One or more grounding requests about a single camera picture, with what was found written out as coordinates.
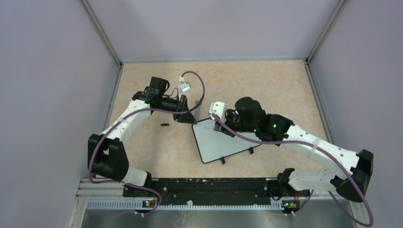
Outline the white board with black frame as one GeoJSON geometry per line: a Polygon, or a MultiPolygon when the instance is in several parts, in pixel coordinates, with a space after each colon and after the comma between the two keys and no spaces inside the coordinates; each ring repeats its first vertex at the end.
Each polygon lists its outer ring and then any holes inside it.
{"type": "Polygon", "coordinates": [[[239,137],[229,137],[221,132],[205,129],[206,126],[215,126],[215,121],[204,119],[192,125],[192,132],[196,141],[201,162],[204,164],[220,161],[225,164],[225,158],[240,152],[254,153],[259,144],[246,141],[239,137]]]}

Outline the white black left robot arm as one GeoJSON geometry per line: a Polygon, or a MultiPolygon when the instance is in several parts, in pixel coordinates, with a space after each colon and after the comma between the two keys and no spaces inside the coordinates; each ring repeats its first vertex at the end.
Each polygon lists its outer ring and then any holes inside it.
{"type": "Polygon", "coordinates": [[[147,180],[148,172],[130,165],[124,144],[141,123],[157,110],[172,114],[173,119],[179,123],[196,123],[185,95],[179,93],[177,97],[170,98],[165,94],[169,85],[165,79],[152,77],[149,86],[134,94],[128,107],[110,127],[89,137],[90,175],[131,183],[140,196],[147,196],[152,192],[152,183],[147,180]]]}

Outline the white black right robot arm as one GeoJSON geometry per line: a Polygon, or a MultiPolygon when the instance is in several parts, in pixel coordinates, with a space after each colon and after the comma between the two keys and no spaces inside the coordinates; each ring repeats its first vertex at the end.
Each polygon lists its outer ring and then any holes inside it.
{"type": "Polygon", "coordinates": [[[251,97],[239,99],[234,109],[226,108],[223,102],[211,102],[209,115],[218,132],[252,143],[288,148],[325,167],[324,171],[285,169],[278,175],[278,188],[283,195],[291,196],[301,190],[335,191],[347,200],[363,202],[373,173],[372,152],[356,152],[331,144],[282,115],[266,113],[251,97]]]}

